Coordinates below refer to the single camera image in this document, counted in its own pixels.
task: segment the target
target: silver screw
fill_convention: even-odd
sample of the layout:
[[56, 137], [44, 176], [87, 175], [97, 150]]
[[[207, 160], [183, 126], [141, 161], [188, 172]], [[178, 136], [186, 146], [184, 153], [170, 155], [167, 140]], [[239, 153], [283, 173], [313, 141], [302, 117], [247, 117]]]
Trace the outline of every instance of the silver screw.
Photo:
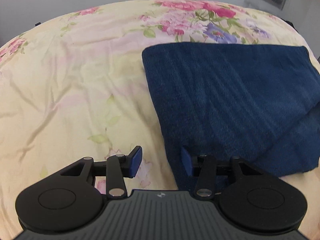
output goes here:
[[122, 188], [113, 188], [109, 190], [109, 194], [113, 197], [120, 197], [124, 194], [124, 190]]
[[212, 191], [207, 188], [201, 188], [197, 190], [197, 195], [200, 197], [210, 197], [212, 195]]

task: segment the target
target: bed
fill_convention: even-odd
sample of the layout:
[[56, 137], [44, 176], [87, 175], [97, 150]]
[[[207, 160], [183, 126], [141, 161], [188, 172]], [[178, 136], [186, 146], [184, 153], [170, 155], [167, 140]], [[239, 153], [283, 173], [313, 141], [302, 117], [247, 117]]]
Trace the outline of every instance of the bed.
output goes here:
[[[21, 232], [19, 192], [85, 156], [103, 161], [143, 148], [134, 188], [174, 190], [141, 52], [169, 42], [305, 46], [266, 12], [213, 1], [134, 0], [70, 13], [0, 48], [0, 239]], [[320, 239], [320, 170], [282, 177], [303, 192], [300, 232]], [[105, 179], [96, 187], [105, 192]]]

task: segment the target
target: folded denim fabric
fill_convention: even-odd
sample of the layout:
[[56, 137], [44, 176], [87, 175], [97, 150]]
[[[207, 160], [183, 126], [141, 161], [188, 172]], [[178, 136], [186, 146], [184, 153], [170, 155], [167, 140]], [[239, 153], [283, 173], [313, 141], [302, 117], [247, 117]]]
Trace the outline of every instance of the folded denim fabric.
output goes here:
[[180, 190], [196, 183], [182, 146], [278, 177], [318, 165], [320, 75], [305, 47], [182, 42], [146, 48], [142, 59]]

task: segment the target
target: ribbed surface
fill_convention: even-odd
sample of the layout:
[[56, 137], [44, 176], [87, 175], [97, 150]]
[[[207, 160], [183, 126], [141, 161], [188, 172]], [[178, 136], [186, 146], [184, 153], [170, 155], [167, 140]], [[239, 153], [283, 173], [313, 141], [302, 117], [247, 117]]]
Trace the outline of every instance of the ribbed surface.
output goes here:
[[25, 231], [16, 240], [303, 240], [298, 232], [257, 236], [233, 227], [214, 204], [193, 199], [184, 191], [136, 190], [123, 201], [112, 201], [92, 224], [62, 235]]

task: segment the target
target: blue cloth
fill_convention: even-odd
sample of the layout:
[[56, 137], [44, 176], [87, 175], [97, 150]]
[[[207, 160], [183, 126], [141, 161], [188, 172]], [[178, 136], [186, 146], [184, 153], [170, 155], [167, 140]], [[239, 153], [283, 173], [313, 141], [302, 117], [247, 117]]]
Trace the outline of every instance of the blue cloth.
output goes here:
[[196, 183], [182, 146], [278, 177], [318, 166], [320, 75], [305, 47], [182, 42], [146, 48], [142, 59], [179, 189]]

